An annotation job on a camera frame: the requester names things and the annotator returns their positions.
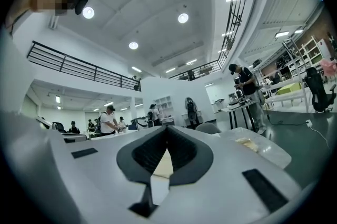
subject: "ceiling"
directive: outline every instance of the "ceiling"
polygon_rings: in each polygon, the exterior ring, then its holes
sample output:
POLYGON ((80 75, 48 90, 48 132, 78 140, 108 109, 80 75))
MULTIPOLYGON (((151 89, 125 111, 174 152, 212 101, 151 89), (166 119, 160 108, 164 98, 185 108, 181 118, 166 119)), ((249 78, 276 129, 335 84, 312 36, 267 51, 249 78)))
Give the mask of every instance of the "ceiling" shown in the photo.
POLYGON ((211 12, 201 9, 212 7, 210 0, 90 0, 87 6, 95 11, 92 19, 71 12, 59 19, 59 25, 86 37, 104 36, 98 44, 143 71, 151 69, 165 75, 166 70, 180 67, 182 72, 190 68, 185 66, 188 61, 197 59, 197 65, 206 63, 207 52, 213 50, 210 37, 205 36, 212 36, 214 31, 205 24, 214 18, 211 12), (177 20, 181 13, 189 15, 185 24, 177 20), (137 42, 139 48, 130 50, 130 42, 137 42))
POLYGON ((241 58, 248 65, 261 59, 263 65, 282 49, 283 39, 293 35, 297 29, 306 27, 308 19, 320 2, 321 0, 268 0, 261 23, 253 40, 244 48, 241 58), (290 31, 289 35, 275 38, 277 33, 284 31, 290 31))
MULTIPOLYGON (((95 92, 77 90, 68 87, 46 83, 42 81, 34 81, 31 85, 32 90, 42 102, 42 106, 46 108, 54 108, 61 106, 64 110, 72 111, 93 111, 100 108, 105 111, 105 104, 114 102, 116 110, 130 107, 131 98, 118 95, 98 94, 95 92), (56 102, 55 96, 60 96, 61 103, 56 102)), ((142 104, 142 99, 135 99, 136 105, 142 104)))

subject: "black t-shirt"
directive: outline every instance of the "black t-shirt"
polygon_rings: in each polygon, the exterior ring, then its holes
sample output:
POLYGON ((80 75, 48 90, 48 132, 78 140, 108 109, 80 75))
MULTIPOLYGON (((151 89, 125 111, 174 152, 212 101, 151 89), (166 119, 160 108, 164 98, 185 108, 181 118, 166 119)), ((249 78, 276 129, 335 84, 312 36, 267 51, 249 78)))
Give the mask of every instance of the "black t-shirt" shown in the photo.
MULTIPOLYGON (((244 67, 244 68, 241 68, 241 72, 239 73, 239 77, 240 77, 240 82, 244 83, 246 81, 249 81, 253 77, 253 74, 249 71, 249 69, 244 67)), ((244 85, 242 87, 242 90, 243 90, 243 93, 245 95, 254 94, 255 93, 255 84, 250 83, 250 84, 244 85)))
POLYGON ((69 129, 69 132, 70 133, 74 133, 74 134, 79 134, 80 133, 80 130, 77 128, 77 127, 71 127, 70 129, 69 129))

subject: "man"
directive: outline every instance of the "man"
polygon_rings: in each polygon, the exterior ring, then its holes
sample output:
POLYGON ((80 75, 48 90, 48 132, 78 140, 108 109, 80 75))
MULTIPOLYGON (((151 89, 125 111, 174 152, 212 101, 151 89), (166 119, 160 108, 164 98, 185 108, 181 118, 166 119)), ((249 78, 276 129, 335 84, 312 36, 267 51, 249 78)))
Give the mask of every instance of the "man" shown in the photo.
POLYGON ((101 115, 101 135, 107 136, 115 134, 118 131, 118 123, 115 119, 114 107, 109 105, 106 107, 106 112, 101 115))
POLYGON ((152 121, 153 121, 154 126, 159 125, 159 123, 160 123, 159 111, 158 111, 158 109, 156 109, 155 104, 151 104, 150 112, 152 112, 152 121))
POLYGON ((88 129, 87 131, 95 131, 95 125, 93 122, 91 122, 91 119, 89 119, 88 129))
POLYGON ((252 101, 257 101, 257 103, 250 105, 250 110, 252 112, 255 125, 259 128, 258 134, 262 134, 266 130, 264 112, 256 90, 254 75, 246 67, 242 68, 235 64, 230 64, 229 70, 239 74, 240 83, 236 84, 235 88, 242 88, 246 98, 251 98, 252 101))
POLYGON ((75 121, 72 121, 72 127, 69 129, 70 133, 79 134, 80 130, 76 127, 75 121))

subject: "ceiling light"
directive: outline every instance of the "ceiling light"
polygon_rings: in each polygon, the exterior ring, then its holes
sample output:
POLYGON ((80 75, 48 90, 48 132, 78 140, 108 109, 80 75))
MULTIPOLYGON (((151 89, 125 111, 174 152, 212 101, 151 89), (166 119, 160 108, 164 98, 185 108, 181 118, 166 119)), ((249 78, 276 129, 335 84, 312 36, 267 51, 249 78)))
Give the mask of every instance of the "ceiling light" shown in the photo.
POLYGON ((180 14, 179 17, 178 17, 178 21, 181 24, 186 23, 188 20, 189 20, 189 16, 186 13, 180 14))
POLYGON ((287 36, 289 34, 289 31, 286 32, 280 32, 275 35, 276 38, 281 37, 281 36, 287 36))
POLYGON ((175 70, 175 67, 173 69, 170 69, 170 70, 166 71, 166 73, 174 71, 174 70, 175 70))
POLYGON ((138 48, 138 43, 136 43, 136 42, 131 42, 128 46, 129 46, 130 49, 135 50, 135 49, 138 48))
POLYGON ((192 61, 189 61, 189 62, 186 63, 186 65, 193 64, 195 61, 196 61, 196 59, 194 59, 194 60, 192 60, 192 61))
POLYGON ((137 72, 142 72, 141 70, 137 69, 136 67, 132 67, 133 70, 137 71, 137 72))
POLYGON ((233 31, 230 31, 230 32, 222 34, 221 36, 229 36, 229 35, 232 35, 232 34, 233 34, 233 31))
POLYGON ((82 11, 84 18, 91 19, 94 17, 95 12, 92 7, 85 7, 82 11))

